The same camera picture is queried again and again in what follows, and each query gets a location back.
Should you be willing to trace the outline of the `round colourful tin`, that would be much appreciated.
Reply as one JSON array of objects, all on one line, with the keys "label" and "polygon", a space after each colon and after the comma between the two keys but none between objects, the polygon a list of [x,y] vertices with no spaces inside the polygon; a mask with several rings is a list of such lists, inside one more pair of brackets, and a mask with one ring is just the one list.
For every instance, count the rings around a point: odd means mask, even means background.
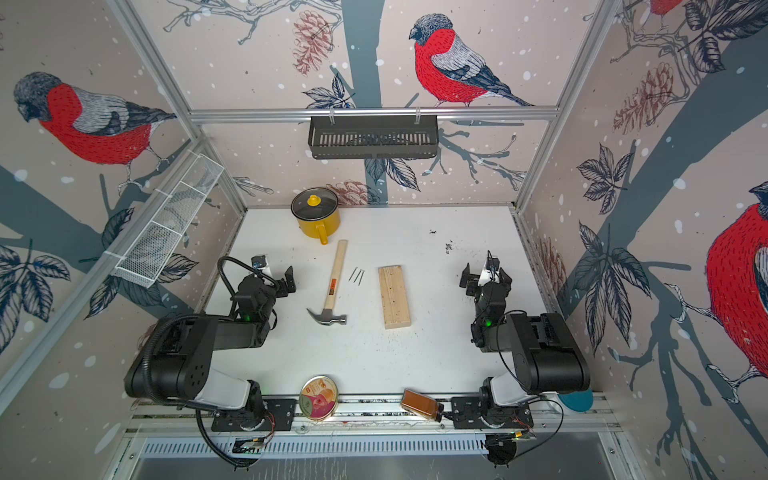
[{"label": "round colourful tin", "polygon": [[330,417],[338,403],[336,383],[328,376],[315,376],[303,386],[299,396],[299,408],[305,418],[320,422]]}]

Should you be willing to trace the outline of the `pale wooden block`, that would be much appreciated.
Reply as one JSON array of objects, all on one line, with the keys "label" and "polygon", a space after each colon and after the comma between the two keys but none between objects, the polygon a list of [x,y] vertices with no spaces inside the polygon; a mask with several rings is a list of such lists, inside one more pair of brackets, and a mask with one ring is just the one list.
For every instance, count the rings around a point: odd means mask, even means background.
[{"label": "pale wooden block", "polygon": [[400,265],[378,269],[384,326],[386,329],[412,325],[403,270]]}]

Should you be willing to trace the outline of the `teal round disc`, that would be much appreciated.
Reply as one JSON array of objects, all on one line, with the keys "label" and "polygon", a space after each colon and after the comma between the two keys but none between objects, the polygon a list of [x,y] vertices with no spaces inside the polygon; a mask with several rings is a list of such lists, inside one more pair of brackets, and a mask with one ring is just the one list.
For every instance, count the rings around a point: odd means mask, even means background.
[{"label": "teal round disc", "polygon": [[567,394],[557,394],[558,401],[570,413],[585,413],[593,408],[594,394],[591,389]]}]

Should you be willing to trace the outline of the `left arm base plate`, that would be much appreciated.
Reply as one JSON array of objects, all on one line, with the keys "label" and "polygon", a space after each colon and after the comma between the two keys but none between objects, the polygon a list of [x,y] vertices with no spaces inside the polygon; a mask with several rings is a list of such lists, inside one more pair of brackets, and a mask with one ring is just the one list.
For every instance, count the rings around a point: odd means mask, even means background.
[{"label": "left arm base plate", "polygon": [[213,419],[213,432],[284,432],[289,431],[295,417],[298,400],[289,397],[267,397],[261,406],[247,405],[239,410],[223,410]]}]

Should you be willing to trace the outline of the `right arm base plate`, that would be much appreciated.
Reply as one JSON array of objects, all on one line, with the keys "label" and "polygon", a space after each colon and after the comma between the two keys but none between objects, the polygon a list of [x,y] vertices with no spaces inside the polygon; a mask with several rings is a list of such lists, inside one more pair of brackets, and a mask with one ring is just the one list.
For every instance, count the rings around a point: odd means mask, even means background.
[{"label": "right arm base plate", "polygon": [[530,430],[533,420],[525,406],[498,406],[479,396],[453,397],[442,416],[455,429],[522,429]]}]

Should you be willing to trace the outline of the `brown leather case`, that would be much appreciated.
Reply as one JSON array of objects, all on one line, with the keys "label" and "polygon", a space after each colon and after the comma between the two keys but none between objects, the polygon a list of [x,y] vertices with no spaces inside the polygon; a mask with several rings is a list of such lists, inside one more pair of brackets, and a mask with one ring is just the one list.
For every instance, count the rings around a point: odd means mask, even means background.
[{"label": "brown leather case", "polygon": [[444,406],[436,399],[410,389],[404,390],[400,406],[407,412],[435,422],[441,421],[444,411]]}]

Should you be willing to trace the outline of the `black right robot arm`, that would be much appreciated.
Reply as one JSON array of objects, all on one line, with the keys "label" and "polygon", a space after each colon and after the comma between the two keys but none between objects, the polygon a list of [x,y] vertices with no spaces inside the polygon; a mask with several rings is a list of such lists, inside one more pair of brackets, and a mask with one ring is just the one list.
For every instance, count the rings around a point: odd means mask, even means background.
[{"label": "black right robot arm", "polygon": [[530,315],[507,308],[512,278],[497,258],[488,259],[479,274],[466,266],[459,287],[474,302],[471,343],[483,353],[498,354],[505,368],[504,374],[487,378],[480,387],[479,409],[485,419],[547,392],[590,389],[587,362],[560,314]]}]

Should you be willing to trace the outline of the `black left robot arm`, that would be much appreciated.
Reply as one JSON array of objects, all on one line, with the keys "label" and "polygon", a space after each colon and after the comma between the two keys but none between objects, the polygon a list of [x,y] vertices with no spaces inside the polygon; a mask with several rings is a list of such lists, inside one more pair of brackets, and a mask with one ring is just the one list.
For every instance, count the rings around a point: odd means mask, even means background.
[{"label": "black left robot arm", "polygon": [[127,396],[219,417],[243,415],[254,424],[267,417],[256,381],[213,367],[216,351],[263,346],[278,322],[277,300],[296,292],[292,267],[275,278],[266,272],[264,256],[255,259],[255,264],[231,256],[217,261],[230,295],[228,314],[179,314],[158,320],[124,377]]}]

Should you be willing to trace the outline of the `yellow pot with lid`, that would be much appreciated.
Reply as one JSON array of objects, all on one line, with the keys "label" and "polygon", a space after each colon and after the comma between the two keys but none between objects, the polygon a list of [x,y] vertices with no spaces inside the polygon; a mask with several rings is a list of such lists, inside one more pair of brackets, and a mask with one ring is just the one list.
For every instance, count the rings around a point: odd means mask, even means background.
[{"label": "yellow pot with lid", "polygon": [[290,210],[308,237],[327,245],[329,237],[340,227],[338,195],[329,188],[313,187],[298,193]]}]

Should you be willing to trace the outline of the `wooden handle claw hammer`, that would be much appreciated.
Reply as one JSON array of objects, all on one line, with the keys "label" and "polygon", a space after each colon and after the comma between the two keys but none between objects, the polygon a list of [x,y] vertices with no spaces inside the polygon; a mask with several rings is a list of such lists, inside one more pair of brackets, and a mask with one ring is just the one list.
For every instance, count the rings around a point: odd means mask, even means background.
[{"label": "wooden handle claw hammer", "polygon": [[345,325],[347,323],[347,316],[345,314],[337,315],[333,312],[347,248],[347,240],[342,239],[338,241],[322,311],[320,313],[315,313],[312,310],[307,309],[313,320],[322,326],[331,326],[334,324]]}]

